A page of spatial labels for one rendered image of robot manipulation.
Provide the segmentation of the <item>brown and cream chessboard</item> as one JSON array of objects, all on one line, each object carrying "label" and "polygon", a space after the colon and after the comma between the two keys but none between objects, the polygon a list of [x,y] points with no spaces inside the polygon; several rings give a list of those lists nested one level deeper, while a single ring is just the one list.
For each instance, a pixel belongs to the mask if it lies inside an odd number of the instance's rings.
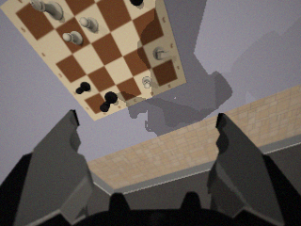
[{"label": "brown and cream chessboard", "polygon": [[[41,0],[61,6],[59,21],[29,1],[7,0],[0,9],[94,121],[186,83],[164,0],[143,0],[140,6],[130,0]],[[82,17],[94,18],[98,30],[81,26]],[[82,35],[81,44],[63,39],[72,31]],[[158,46],[169,56],[156,60]],[[145,76],[151,78],[148,89]],[[82,82],[91,89],[77,94]],[[118,100],[102,112],[109,91]]]}]

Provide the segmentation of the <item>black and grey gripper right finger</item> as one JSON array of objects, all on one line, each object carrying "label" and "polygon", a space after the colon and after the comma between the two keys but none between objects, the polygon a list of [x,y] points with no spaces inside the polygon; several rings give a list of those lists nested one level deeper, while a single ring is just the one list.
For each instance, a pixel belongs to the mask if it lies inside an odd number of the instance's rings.
[{"label": "black and grey gripper right finger", "polygon": [[301,226],[301,196],[272,158],[226,114],[218,113],[215,128],[219,152],[207,182],[210,209],[245,226]]}]

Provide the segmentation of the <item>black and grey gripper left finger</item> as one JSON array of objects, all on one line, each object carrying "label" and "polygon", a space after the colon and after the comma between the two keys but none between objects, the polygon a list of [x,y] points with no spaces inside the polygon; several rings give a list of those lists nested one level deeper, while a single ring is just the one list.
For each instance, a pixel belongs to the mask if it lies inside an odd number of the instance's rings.
[{"label": "black and grey gripper left finger", "polygon": [[93,179],[70,110],[0,185],[0,226],[72,226],[88,217]]}]

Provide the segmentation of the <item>white pawn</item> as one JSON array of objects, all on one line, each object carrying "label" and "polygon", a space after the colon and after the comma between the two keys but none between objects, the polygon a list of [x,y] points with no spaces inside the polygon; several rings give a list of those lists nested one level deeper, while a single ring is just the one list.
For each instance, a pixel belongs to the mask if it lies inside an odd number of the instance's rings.
[{"label": "white pawn", "polygon": [[80,18],[80,24],[81,26],[86,27],[90,32],[96,32],[98,30],[98,23],[92,17]]},{"label": "white pawn", "polygon": [[148,77],[148,76],[145,76],[143,79],[142,79],[142,84],[144,85],[144,87],[146,89],[148,89],[150,86],[151,86],[151,78]]},{"label": "white pawn", "polygon": [[64,33],[63,39],[65,41],[73,42],[74,44],[81,44],[83,42],[82,35],[77,31],[72,31],[71,33]]}]

